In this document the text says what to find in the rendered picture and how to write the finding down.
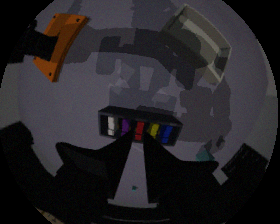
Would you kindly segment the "purple fuse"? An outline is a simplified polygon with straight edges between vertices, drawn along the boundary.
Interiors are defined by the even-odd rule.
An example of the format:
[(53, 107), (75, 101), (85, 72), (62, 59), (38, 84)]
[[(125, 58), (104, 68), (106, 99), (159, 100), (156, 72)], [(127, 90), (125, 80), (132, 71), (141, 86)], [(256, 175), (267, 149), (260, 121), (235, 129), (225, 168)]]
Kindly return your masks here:
[(122, 129), (121, 129), (121, 136), (129, 131), (130, 127), (130, 119), (122, 119)]

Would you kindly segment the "teal cube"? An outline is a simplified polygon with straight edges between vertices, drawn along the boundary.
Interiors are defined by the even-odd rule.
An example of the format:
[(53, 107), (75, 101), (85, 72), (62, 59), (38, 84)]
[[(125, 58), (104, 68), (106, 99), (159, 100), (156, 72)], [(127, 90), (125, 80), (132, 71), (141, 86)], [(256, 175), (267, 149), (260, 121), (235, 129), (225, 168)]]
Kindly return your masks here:
[(214, 156), (211, 156), (211, 153), (209, 153), (209, 151), (204, 151), (199, 154), (196, 154), (195, 157), (196, 157), (195, 158), (196, 162), (209, 161), (209, 159), (210, 159), (210, 161), (212, 161), (212, 159), (214, 159), (214, 161), (215, 161), (215, 159), (216, 159), (216, 158), (214, 158)]

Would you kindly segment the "yellow fuse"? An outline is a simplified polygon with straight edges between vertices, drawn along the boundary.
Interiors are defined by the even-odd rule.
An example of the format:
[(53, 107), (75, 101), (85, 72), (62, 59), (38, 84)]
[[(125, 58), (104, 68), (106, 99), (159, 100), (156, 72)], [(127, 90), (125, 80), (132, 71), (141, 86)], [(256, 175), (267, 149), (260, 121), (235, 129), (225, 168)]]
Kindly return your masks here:
[(152, 122), (149, 124), (149, 131), (147, 132), (149, 132), (152, 137), (156, 138), (155, 136), (156, 136), (157, 128), (159, 128), (159, 123)]

